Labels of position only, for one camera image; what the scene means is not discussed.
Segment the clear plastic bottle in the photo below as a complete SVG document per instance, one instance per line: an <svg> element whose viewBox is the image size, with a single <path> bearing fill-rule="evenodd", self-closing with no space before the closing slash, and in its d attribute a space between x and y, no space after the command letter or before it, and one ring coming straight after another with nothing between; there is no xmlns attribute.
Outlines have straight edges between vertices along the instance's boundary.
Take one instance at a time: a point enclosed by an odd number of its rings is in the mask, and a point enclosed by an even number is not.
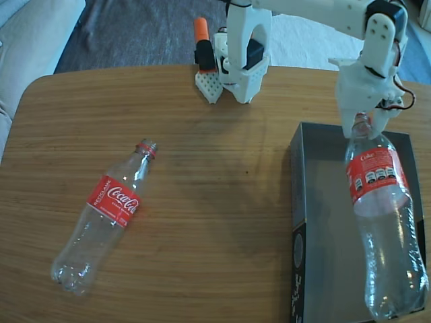
<svg viewBox="0 0 431 323"><path fill-rule="evenodd" d="M429 284L397 152L371 132L368 117L358 114L345 164L366 255L365 303L379 321L424 307Z"/></svg>
<svg viewBox="0 0 431 323"><path fill-rule="evenodd" d="M64 290L82 295L90 288L100 262L139 206L156 151L156 144L144 139L126 161L109 169L90 195L75 231L51 267L52 279Z"/></svg>

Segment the white robotic arm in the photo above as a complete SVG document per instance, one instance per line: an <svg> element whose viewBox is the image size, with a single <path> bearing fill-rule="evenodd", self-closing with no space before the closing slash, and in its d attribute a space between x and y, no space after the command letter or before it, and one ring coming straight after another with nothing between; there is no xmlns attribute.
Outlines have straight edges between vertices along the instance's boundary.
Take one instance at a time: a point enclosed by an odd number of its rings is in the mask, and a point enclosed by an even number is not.
<svg viewBox="0 0 431 323"><path fill-rule="evenodd" d="M214 36L214 54L221 85L241 103L261 87L270 62L271 11L297 15L364 40L357 60L331 59L339 67L335 89L345 137L355 115L374 112L375 135L405 109L406 90L397 76L407 37L407 11L385 0L222 0L227 3L227 33Z"/></svg>

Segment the gray carpet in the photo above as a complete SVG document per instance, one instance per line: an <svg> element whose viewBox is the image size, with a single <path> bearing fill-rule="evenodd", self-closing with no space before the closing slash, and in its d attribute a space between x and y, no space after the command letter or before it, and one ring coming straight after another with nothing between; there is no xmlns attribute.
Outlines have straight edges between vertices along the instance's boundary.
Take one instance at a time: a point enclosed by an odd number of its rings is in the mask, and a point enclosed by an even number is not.
<svg viewBox="0 0 431 323"><path fill-rule="evenodd" d="M55 73L107 67L194 63L193 20L205 17L209 33L226 25L217 0L86 0ZM431 84L431 65L408 28L401 79Z"/></svg>

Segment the cardboard box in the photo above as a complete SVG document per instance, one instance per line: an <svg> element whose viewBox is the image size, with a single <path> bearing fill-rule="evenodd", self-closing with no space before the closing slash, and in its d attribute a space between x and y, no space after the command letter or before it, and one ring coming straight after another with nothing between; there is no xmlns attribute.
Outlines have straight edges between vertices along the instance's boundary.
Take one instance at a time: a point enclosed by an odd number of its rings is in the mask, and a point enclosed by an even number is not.
<svg viewBox="0 0 431 323"><path fill-rule="evenodd" d="M422 202L410 137L385 135L397 148L409 183L420 252L426 262ZM291 323L373 322L364 302L366 262L344 172L347 144L341 127L305 122L290 144Z"/></svg>

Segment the wooden table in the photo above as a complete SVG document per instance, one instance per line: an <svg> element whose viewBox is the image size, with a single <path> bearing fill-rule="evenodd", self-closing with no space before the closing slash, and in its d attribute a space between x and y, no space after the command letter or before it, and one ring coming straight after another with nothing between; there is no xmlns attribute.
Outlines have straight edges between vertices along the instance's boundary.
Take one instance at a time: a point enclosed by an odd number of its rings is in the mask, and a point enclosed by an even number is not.
<svg viewBox="0 0 431 323"><path fill-rule="evenodd" d="M0 167L0 322L289 322L289 142L339 124L336 73L272 67L250 105L215 106L189 66L43 77ZM431 87L389 130L413 141L431 236ZM160 145L144 207L88 297L50 278L100 175L143 137ZM428 238L428 268L431 259ZM428 310L402 322L429 322Z"/></svg>

